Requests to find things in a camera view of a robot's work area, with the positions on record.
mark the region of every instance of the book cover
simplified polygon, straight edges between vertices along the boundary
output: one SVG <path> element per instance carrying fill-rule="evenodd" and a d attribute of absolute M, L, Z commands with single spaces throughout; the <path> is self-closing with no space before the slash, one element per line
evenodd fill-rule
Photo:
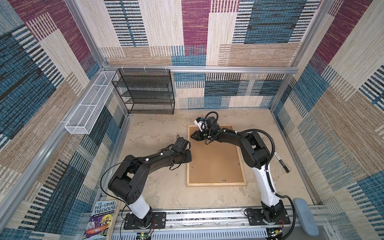
<path fill-rule="evenodd" d="M 92 211 L 83 239 L 106 240 L 116 210 L 116 200 L 98 201 Z"/>

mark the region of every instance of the black mesh shelf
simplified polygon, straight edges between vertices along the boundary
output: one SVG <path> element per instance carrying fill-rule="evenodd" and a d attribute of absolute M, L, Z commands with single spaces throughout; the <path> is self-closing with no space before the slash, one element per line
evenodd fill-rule
<path fill-rule="evenodd" d="M 113 85 L 128 113 L 173 114 L 175 97 L 170 71 L 165 69 L 118 69 Z"/>

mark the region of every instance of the black mounting plate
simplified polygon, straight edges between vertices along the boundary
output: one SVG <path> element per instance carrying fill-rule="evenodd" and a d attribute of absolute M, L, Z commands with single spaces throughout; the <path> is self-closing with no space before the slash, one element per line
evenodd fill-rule
<path fill-rule="evenodd" d="M 156 221 L 155 229 L 162 229 L 166 228 L 166 219 L 167 219 L 167 213 L 166 212 L 153 212 L 152 213 L 152 219 Z M 150 230 L 153 226 L 154 221 L 151 221 L 149 226 L 146 229 L 142 230 Z M 141 225 L 135 220 L 135 217 L 133 214 L 127 214 L 126 220 L 124 221 L 124 230 L 140 230 Z"/>
<path fill-rule="evenodd" d="M 259 226 L 259 225 L 265 225 L 268 226 L 263 221 L 263 216 L 261 214 L 262 209 L 252 209 L 252 208 L 247 208 L 245 210 L 245 214 L 248 216 L 248 222 L 250 226 Z M 284 209 L 284 212 L 280 214 L 280 218 L 284 221 L 284 224 L 291 224 L 291 220 L 289 219 L 289 216 L 286 217 L 285 215 L 288 216 L 287 211 Z M 281 221 L 278 220 L 275 225 L 281 225 Z"/>

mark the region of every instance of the brown backing board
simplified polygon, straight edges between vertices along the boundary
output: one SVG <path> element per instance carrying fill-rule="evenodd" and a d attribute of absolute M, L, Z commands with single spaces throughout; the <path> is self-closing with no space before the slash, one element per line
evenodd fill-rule
<path fill-rule="evenodd" d="M 232 124 L 220 127 L 232 129 Z M 187 127 L 192 154 L 192 162 L 187 163 L 187 186 L 246 186 L 240 148 L 217 141 L 206 145 L 205 141 L 191 139 L 198 129 L 196 125 Z"/>

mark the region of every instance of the white mesh basket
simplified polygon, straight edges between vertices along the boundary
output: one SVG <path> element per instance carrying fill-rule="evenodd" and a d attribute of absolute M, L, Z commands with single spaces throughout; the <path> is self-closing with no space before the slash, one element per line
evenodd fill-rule
<path fill-rule="evenodd" d="M 98 119 L 109 95 L 113 90 L 112 79 L 118 77 L 115 72 L 104 71 L 96 79 L 80 105 L 76 108 L 65 128 L 70 134 L 89 134 Z"/>

